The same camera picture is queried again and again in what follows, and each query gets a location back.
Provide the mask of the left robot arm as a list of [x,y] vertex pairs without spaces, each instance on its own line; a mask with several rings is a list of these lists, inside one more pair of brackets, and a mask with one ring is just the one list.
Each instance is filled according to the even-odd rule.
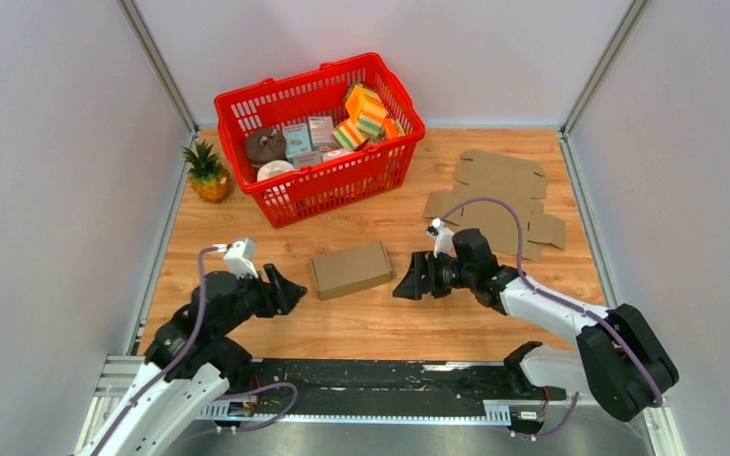
[[161,326],[130,387],[83,455],[162,455],[225,393],[257,395],[252,354],[228,334],[252,317],[285,316],[307,295],[272,264],[263,275],[204,275]]

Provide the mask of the brown cardboard box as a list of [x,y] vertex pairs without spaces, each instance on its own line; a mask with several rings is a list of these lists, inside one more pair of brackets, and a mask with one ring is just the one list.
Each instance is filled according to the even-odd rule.
[[311,268],[321,301],[369,290],[394,277],[390,256],[381,241],[314,256]]

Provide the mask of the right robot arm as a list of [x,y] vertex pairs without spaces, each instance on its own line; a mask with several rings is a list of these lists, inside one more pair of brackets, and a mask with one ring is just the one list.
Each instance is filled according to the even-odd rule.
[[526,398],[543,387],[580,392],[628,422],[658,406],[679,382],[677,367],[635,307],[608,309],[556,293],[501,264],[476,228],[453,234],[449,241],[453,255],[441,250],[412,254],[394,297],[442,298],[465,289],[484,307],[532,322],[573,347],[562,351],[532,342],[507,356],[504,384],[512,395]]

